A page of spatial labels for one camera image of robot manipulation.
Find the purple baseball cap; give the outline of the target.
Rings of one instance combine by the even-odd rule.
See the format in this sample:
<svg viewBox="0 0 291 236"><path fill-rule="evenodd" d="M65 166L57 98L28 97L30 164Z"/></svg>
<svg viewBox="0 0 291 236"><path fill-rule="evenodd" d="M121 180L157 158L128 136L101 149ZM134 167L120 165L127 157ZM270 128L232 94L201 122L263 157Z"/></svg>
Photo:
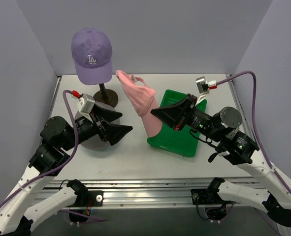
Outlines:
<svg viewBox="0 0 291 236"><path fill-rule="evenodd" d="M79 30L72 38L71 54L81 83L98 85L111 80L113 50L102 31L95 28Z"/></svg>

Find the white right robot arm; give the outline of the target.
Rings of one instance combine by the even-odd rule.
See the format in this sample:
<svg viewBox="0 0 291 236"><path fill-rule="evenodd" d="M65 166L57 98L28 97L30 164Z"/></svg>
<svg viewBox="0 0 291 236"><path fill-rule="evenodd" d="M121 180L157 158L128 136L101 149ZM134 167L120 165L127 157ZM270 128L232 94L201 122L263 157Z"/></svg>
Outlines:
<svg viewBox="0 0 291 236"><path fill-rule="evenodd" d="M291 179L269 164L258 144L239 131L242 116L237 109L224 107L210 116L195 106L196 101L197 97L187 94L180 102L152 109L151 114L175 131L188 126L192 133L200 133L206 139L217 142L208 162L221 156L263 186L263 189L254 189L216 177L199 201L241 203L263 211L282 226L291 227Z"/></svg>

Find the pink baseball cap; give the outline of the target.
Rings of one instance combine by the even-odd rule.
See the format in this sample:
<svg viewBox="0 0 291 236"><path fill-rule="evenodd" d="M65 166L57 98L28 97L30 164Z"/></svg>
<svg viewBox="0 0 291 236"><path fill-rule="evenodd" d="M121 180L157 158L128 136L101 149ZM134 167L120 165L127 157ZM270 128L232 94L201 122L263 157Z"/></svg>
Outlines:
<svg viewBox="0 0 291 236"><path fill-rule="evenodd" d="M116 71L116 77L137 115L142 119L147 136L151 138L158 135L162 129L162 121L151 113L158 107L156 91L149 87L141 77L122 70Z"/></svg>

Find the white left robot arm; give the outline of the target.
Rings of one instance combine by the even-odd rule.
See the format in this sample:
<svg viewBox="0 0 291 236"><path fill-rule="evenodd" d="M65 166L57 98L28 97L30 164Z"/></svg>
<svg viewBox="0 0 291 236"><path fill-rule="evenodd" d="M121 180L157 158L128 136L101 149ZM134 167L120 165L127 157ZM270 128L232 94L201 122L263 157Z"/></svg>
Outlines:
<svg viewBox="0 0 291 236"><path fill-rule="evenodd" d="M0 236L29 236L44 220L67 206L84 206L90 200L87 187L79 180L33 205L42 189L75 155L78 145L94 136L117 144L132 126L114 124L122 113L93 105L89 113L70 125L63 117L47 120L40 135L42 144L29 161L17 185L0 205Z"/></svg>

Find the grey bucket hat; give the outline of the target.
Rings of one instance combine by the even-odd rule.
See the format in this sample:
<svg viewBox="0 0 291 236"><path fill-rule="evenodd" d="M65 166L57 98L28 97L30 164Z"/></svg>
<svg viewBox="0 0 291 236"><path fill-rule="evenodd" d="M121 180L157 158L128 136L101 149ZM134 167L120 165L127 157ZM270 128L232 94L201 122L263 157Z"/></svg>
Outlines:
<svg viewBox="0 0 291 236"><path fill-rule="evenodd" d="M76 122L76 127L77 127L77 130L78 130L78 135L79 135L79 144L87 149L90 149L90 150L102 150L102 149L105 149L107 147L110 146L110 143L107 141L107 142L104 142L100 139L99 135L96 134L92 137L90 137L89 139L85 140L84 141L84 138L83 138L83 134L81 134L81 130L80 130L80 125L81 124L84 124L84 121L82 121L82 119L84 120L87 120L85 116L83 116L83 113L80 112L80 108L84 105L81 105L81 101L78 101L76 103L76 107L78 109L75 117L74 117L74 120ZM113 107L111 107L110 105L107 105L105 103L101 103L101 102L95 102L95 108L101 108L102 110L109 110L111 112L117 112ZM94 112L92 110L93 113L90 114L92 120L93 118L95 118L96 121L100 120L100 119L103 119L103 118L98 118L98 112ZM117 118L116 120L112 121L113 124L120 124L120 118Z"/></svg>

